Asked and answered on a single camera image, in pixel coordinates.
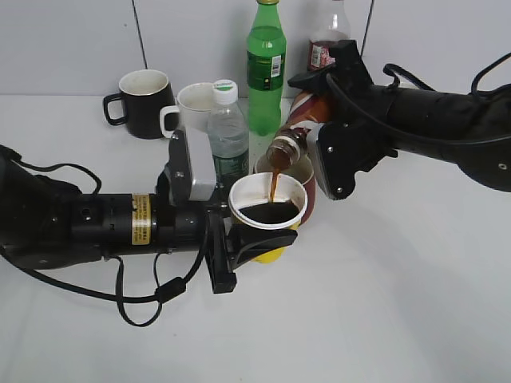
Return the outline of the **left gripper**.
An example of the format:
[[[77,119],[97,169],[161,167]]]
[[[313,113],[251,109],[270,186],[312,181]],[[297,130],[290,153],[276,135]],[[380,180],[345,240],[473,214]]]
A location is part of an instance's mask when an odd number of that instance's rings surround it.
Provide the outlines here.
[[[162,172],[156,182],[152,205],[156,213],[157,253],[196,250],[196,259],[188,273],[175,277],[156,288],[156,294],[183,294],[205,261],[212,292],[233,292],[237,284],[234,270],[245,263],[273,263],[297,239],[293,229],[263,230],[235,224],[229,234],[224,219],[227,196],[223,187],[215,186],[205,201],[186,197],[187,179],[174,180]]]

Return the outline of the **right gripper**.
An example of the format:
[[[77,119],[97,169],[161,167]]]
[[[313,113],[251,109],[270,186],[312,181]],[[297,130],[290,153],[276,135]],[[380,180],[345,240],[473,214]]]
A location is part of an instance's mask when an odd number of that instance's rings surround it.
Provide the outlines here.
[[[369,142],[351,139],[357,154],[377,152],[395,158],[395,127],[388,120],[392,90],[376,85],[353,40],[339,40],[327,52],[334,62],[325,68],[296,74],[287,84],[309,93],[323,93],[331,99],[333,119],[344,131],[355,131]]]

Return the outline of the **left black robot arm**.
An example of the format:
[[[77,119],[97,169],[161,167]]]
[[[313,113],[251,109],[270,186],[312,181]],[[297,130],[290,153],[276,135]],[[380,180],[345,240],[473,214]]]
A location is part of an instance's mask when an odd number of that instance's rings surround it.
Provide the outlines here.
[[[227,209],[213,195],[191,195],[191,165],[175,150],[152,194],[81,192],[49,178],[49,169],[27,164],[1,149],[1,253],[27,274],[122,255],[198,250],[216,294],[236,286],[235,271],[269,251],[293,244],[293,229],[265,231],[224,226]]]

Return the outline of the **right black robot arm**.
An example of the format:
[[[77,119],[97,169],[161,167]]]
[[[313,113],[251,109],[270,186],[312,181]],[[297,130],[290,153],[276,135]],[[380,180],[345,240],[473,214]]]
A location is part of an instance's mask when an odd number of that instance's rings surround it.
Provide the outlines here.
[[[455,164],[473,181],[510,190],[510,87],[468,94],[438,92],[403,68],[387,64],[389,85],[376,85],[353,40],[330,48],[335,63],[292,77],[292,88],[333,101],[333,115],[307,136],[320,188],[333,200],[355,189],[357,172],[384,157],[411,152]]]

